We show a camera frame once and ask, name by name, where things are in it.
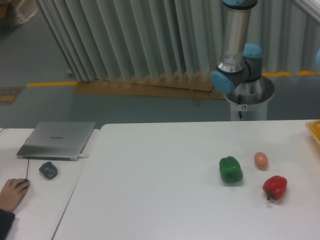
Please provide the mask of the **person's hand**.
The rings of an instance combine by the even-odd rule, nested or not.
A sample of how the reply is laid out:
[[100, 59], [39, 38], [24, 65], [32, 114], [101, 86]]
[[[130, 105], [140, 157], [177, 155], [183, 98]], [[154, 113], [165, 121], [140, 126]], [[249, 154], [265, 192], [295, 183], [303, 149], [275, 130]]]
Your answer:
[[23, 197], [19, 196], [16, 186], [23, 180], [23, 178], [12, 178], [7, 180], [0, 191], [0, 209], [7, 212], [13, 212], [17, 208]]

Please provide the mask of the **dark sleeved forearm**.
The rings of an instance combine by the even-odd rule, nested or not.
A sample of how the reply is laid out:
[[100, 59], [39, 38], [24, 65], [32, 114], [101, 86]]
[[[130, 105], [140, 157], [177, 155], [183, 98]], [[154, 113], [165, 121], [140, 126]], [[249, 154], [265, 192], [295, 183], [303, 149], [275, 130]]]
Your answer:
[[4, 240], [12, 227], [16, 215], [13, 212], [0, 210], [0, 239]]

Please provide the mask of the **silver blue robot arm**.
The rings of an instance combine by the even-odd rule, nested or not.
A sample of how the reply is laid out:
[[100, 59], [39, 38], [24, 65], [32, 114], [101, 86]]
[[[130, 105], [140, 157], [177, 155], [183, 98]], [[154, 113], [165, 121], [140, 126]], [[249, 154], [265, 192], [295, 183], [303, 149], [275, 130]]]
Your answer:
[[318, 71], [318, 0], [225, 0], [221, 56], [211, 74], [227, 94], [261, 72]]

